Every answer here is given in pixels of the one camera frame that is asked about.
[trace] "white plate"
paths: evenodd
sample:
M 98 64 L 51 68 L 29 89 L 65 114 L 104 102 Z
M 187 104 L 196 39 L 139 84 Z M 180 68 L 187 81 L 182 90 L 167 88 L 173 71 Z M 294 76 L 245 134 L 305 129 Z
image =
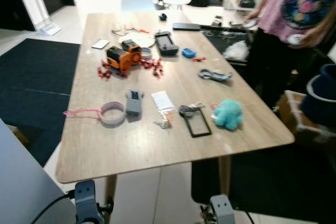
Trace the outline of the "white plate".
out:
M 303 34 L 292 34 L 287 38 L 288 43 L 294 46 L 300 45 L 300 39 L 303 37 Z
M 250 29 L 250 28 L 254 27 L 257 23 L 258 23 L 258 19 L 253 18 L 253 19 L 250 19 L 250 20 L 246 21 L 243 24 L 243 27 L 246 28 L 246 29 Z

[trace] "wooden table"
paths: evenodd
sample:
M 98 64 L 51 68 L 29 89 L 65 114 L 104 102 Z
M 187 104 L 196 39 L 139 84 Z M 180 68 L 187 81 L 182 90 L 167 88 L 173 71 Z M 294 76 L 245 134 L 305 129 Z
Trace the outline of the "wooden table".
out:
M 128 88 L 144 91 L 142 119 L 124 121 L 118 127 L 104 127 L 91 112 L 91 117 L 67 118 L 62 135 L 62 147 L 56 177 L 61 183 L 76 182 L 135 170 L 224 157 L 236 153 L 269 148 L 294 141 L 293 135 L 267 108 L 258 95 L 201 32 L 172 31 L 173 22 L 190 21 L 180 11 L 165 11 L 167 22 L 160 22 L 158 13 L 113 13 L 88 16 L 83 43 L 77 62 L 69 110 L 100 108 L 108 101 L 126 103 Z M 91 49 L 98 39 L 108 39 L 110 46 L 120 46 L 118 36 L 111 33 L 115 23 L 131 22 L 137 29 L 154 33 L 169 30 L 173 41 L 180 47 L 191 47 L 203 62 L 193 62 L 178 53 L 177 58 L 162 58 L 164 76 L 160 79 L 151 70 L 140 66 L 129 71 L 127 79 L 112 75 L 108 81 L 97 76 L 97 67 L 105 59 L 105 51 Z M 159 54 L 152 48 L 154 58 Z M 200 69 L 233 72 L 229 83 L 203 80 Z M 160 119 L 151 94 L 165 90 L 173 104 L 188 105 L 201 101 L 203 113 L 212 135 L 192 138 L 184 120 L 176 113 L 173 127 L 163 130 L 153 121 Z M 238 101 L 243 107 L 244 120 L 236 131 L 216 127 L 211 119 L 211 104 L 225 99 Z

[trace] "teal plush toy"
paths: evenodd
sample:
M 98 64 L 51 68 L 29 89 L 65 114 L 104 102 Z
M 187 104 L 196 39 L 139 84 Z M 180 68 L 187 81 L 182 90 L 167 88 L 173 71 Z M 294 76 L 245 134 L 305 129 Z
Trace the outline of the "teal plush toy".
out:
M 215 124 L 229 130 L 237 129 L 243 120 L 241 107 L 238 102 L 233 100 L 221 102 L 214 111 Z

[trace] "hand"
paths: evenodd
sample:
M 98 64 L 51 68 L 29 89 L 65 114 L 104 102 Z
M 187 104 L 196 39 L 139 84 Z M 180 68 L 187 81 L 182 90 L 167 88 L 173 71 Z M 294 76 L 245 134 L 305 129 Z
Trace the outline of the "hand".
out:
M 301 48 L 312 48 L 315 47 L 321 36 L 321 30 L 316 27 L 308 30 L 305 35 L 300 39 L 300 44 L 297 46 L 291 45 L 290 48 L 301 49 Z
M 251 12 L 249 15 L 247 15 L 245 17 L 245 22 L 250 20 L 250 19 L 253 19 L 253 18 L 257 18 L 259 16 L 259 14 L 261 13 L 261 9 L 260 8 L 256 8 L 253 12 Z

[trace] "white phone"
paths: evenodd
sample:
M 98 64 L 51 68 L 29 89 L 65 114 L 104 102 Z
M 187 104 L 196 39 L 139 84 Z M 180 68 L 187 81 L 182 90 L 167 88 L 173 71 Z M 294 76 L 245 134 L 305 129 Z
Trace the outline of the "white phone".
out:
M 108 43 L 110 43 L 108 40 L 100 39 L 92 45 L 92 48 L 103 49 Z

